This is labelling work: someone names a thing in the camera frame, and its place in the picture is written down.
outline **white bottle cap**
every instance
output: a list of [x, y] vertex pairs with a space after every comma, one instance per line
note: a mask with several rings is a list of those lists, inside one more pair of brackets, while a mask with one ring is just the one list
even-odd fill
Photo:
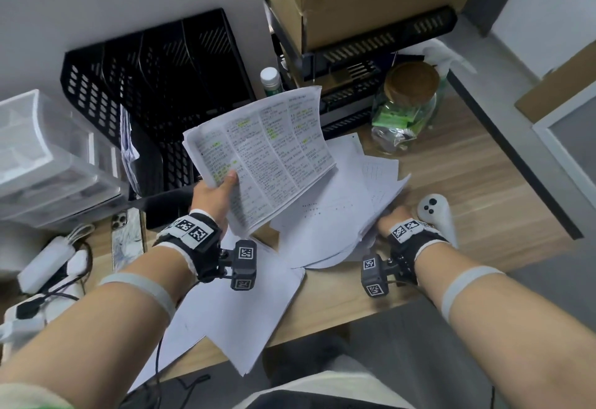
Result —
[[275, 67], [265, 67], [261, 70], [261, 82], [265, 87], [277, 87], [281, 84], [281, 77]]

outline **gray floor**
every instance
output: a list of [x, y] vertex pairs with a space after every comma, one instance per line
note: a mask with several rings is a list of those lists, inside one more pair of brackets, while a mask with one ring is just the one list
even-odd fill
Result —
[[[596, 212], [512, 105], [532, 81], [500, 44], [492, 38], [480, 40], [465, 21], [448, 43], [479, 71], [473, 75], [455, 69], [460, 81], [589, 238], [576, 241], [575, 250], [564, 256], [517, 270], [512, 276], [596, 330], [596, 308], [589, 303], [596, 299], [592, 253]], [[351, 329], [353, 356], [418, 409], [489, 407], [488, 379], [427, 301], [354, 322]], [[209, 373], [211, 380], [197, 387], [189, 408], [231, 408], [252, 392], [268, 387], [260, 361], [245, 378], [224, 363], [185, 380], [191, 382], [204, 373]], [[163, 389], [162, 407], [179, 407], [185, 395], [179, 383], [166, 382]]]

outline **wood grain surface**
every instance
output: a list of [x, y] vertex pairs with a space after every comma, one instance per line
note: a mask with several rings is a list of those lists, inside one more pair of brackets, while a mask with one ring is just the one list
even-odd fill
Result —
[[[570, 248], [572, 240], [562, 226], [459, 97], [445, 99], [433, 129], [424, 131], [405, 152], [386, 155], [379, 151], [371, 140], [369, 125], [356, 131], [367, 155], [399, 159], [399, 178], [412, 173], [408, 187], [394, 205], [415, 208], [423, 196], [443, 194], [451, 205], [461, 251], [481, 263], [511, 271]], [[277, 246], [277, 232], [268, 226], [255, 236]], [[148, 244], [154, 238], [153, 232], [147, 232]], [[90, 287], [111, 272], [110, 241], [106, 220], [89, 240], [95, 255]], [[387, 255], [383, 240], [377, 240], [376, 246]], [[369, 298], [360, 284], [359, 263], [309, 270], [269, 346], [402, 305], [415, 297], [411, 289], [394, 288], [387, 298]], [[163, 378], [225, 360], [205, 338], [169, 367]]]

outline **hand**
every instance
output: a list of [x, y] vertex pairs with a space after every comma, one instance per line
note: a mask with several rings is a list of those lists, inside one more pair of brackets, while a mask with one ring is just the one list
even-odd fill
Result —
[[209, 188], [205, 180], [200, 181], [194, 187], [190, 209], [203, 210], [209, 213], [222, 232], [225, 233], [228, 226], [225, 217], [229, 211], [229, 195], [237, 184], [238, 174], [233, 169], [230, 169], [219, 188]]
[[389, 215], [379, 218], [377, 221], [377, 228], [381, 235], [389, 236], [391, 233], [391, 227], [398, 222], [403, 222], [412, 217], [409, 208], [405, 206], [399, 206], [393, 210]]

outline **forearm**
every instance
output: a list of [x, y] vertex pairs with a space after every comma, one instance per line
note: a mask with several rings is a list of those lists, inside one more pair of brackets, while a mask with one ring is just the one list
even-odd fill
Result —
[[[173, 249], [155, 247], [124, 272], [147, 277], [180, 300], [193, 275]], [[131, 285], [109, 283], [51, 322], [0, 368], [0, 383], [40, 385], [78, 409], [115, 407], [145, 365], [168, 315]]]
[[[446, 244], [416, 260], [437, 307], [451, 282], [479, 263]], [[515, 407], [591, 407], [596, 336], [573, 317], [502, 274], [481, 277], [454, 300], [450, 324]]]

